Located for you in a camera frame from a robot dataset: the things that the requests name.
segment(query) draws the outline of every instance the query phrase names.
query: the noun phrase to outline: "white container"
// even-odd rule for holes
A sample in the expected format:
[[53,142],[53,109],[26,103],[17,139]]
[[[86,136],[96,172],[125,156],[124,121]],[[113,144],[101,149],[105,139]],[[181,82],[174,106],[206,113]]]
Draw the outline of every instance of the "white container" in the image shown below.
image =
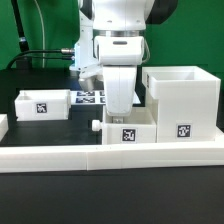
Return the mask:
[[7,115],[0,114],[0,141],[3,139],[8,129]]
[[70,107],[70,90],[20,91],[15,100],[17,121],[65,120]]
[[145,67],[142,77],[157,142],[215,139],[220,79],[198,67]]
[[112,123],[106,107],[103,110],[102,144],[155,143],[156,124],[147,108],[133,107],[123,124]]

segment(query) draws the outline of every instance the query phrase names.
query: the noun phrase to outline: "white plastic part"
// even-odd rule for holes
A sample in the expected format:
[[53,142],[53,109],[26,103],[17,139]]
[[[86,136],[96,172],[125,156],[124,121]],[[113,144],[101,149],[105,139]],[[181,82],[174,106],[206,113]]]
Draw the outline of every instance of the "white plastic part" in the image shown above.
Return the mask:
[[143,68],[157,142],[213,141],[220,79],[198,67]]
[[4,138],[6,132],[8,131],[8,119],[7,115],[0,114],[0,141]]
[[79,11],[79,17],[80,38],[75,44],[75,63],[70,66],[70,71],[81,71],[84,67],[99,64],[93,57],[93,21],[81,11]]
[[145,30],[154,0],[93,0],[96,30]]
[[103,65],[140,65],[144,55],[144,38],[97,36],[94,54]]
[[17,121],[68,119],[70,90],[20,91],[15,107]]
[[136,74],[136,67],[103,67],[108,115],[124,117],[131,113]]
[[112,120],[104,107],[101,123],[103,145],[156,142],[156,124],[147,108],[133,107],[130,116],[124,117],[124,123],[113,123]]
[[100,131],[102,129],[101,122],[99,120],[92,121],[92,130],[93,131]]

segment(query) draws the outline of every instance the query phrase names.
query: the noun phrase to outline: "black cable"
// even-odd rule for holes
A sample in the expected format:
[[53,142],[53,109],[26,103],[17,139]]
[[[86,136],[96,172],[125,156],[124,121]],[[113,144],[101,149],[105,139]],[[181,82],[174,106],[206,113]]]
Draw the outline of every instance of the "black cable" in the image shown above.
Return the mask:
[[24,56],[27,54],[42,54],[42,53],[61,53],[61,50],[59,50],[59,49],[56,49],[56,50],[29,50],[29,51],[24,51],[24,52],[17,54],[15,56],[15,58]]
[[14,10],[16,26],[17,26],[17,31],[18,31],[18,35],[19,35],[20,50],[22,52],[28,51],[29,50],[29,45],[28,45],[28,42],[25,38],[25,34],[24,34],[24,30],[23,30],[23,25],[22,25],[22,20],[21,20],[17,0],[11,0],[11,3],[12,3],[13,10]]
[[71,56],[62,56],[62,57],[43,57],[43,56],[17,56],[13,58],[7,65],[6,69],[11,69],[12,65],[19,59],[25,59],[25,58],[36,58],[36,59],[50,59],[50,60],[72,60]]

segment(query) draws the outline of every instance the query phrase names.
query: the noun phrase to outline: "white block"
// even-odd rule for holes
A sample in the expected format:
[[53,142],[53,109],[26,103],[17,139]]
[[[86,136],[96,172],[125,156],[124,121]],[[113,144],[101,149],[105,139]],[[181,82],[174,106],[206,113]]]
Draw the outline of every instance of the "white block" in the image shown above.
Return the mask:
[[18,121],[65,120],[71,107],[70,90],[20,91],[15,107]]
[[3,139],[7,131],[8,131],[7,115],[0,114],[0,141]]

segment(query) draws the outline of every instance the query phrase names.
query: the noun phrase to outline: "cable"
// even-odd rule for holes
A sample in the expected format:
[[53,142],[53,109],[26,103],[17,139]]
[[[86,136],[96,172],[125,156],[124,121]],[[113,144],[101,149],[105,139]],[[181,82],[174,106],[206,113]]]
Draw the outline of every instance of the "cable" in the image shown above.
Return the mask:
[[[38,13],[39,13],[39,16],[40,16],[41,28],[42,28],[42,38],[43,38],[43,50],[45,50],[45,49],[46,49],[46,41],[45,41],[44,19],[43,19],[43,15],[42,15],[40,6],[39,6],[39,4],[38,4],[38,1],[37,1],[37,0],[34,0],[34,3],[35,3],[35,5],[36,5],[36,7],[37,7],[37,10],[38,10]],[[43,53],[43,65],[42,65],[42,67],[45,68],[45,65],[46,65],[46,61],[45,61],[45,53]]]
[[28,54],[40,54],[40,53],[58,53],[61,54],[61,50],[30,50],[30,51],[25,51],[25,52],[21,52],[18,55],[16,55],[7,65],[6,69],[11,69],[12,65],[14,64],[14,62],[16,60],[18,60],[18,58],[20,58],[21,56],[25,56]]
[[19,57],[15,57],[13,58],[9,64],[7,65],[6,69],[11,69],[12,65],[19,59],[27,59],[27,58],[35,58],[35,59],[53,59],[53,60],[73,60],[72,56],[62,56],[62,57],[43,57],[43,56],[19,56]]

